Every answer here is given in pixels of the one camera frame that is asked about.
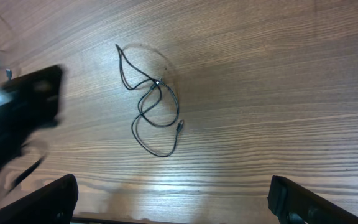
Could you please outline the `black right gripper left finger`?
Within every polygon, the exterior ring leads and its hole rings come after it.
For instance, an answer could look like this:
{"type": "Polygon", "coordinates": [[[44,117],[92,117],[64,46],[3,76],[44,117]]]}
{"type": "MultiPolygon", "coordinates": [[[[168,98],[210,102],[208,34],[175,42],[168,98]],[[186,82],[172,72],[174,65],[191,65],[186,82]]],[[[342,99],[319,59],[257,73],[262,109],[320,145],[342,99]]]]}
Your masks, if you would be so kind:
{"type": "Polygon", "coordinates": [[[78,201],[78,184],[65,175],[0,209],[0,224],[70,223],[78,201]]]}

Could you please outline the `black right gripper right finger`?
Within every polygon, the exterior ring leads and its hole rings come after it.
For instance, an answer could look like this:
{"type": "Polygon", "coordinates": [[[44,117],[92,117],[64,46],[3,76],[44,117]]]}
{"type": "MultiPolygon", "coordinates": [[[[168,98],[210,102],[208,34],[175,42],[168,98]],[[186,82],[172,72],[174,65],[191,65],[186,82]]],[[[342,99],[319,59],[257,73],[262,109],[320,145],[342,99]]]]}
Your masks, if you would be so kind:
{"type": "Polygon", "coordinates": [[[267,200],[281,224],[358,223],[357,216],[286,177],[272,177],[267,200]]]}

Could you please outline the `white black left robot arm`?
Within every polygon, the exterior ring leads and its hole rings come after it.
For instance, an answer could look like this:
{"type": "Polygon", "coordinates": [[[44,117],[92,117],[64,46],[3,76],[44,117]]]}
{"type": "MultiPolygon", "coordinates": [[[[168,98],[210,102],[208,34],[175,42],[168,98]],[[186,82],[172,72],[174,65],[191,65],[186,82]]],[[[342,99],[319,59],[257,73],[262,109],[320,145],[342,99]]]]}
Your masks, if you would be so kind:
{"type": "Polygon", "coordinates": [[[0,171],[21,155],[22,146],[36,130],[57,126],[60,87],[65,74],[61,65],[32,72],[3,84],[0,93],[0,171]]]}

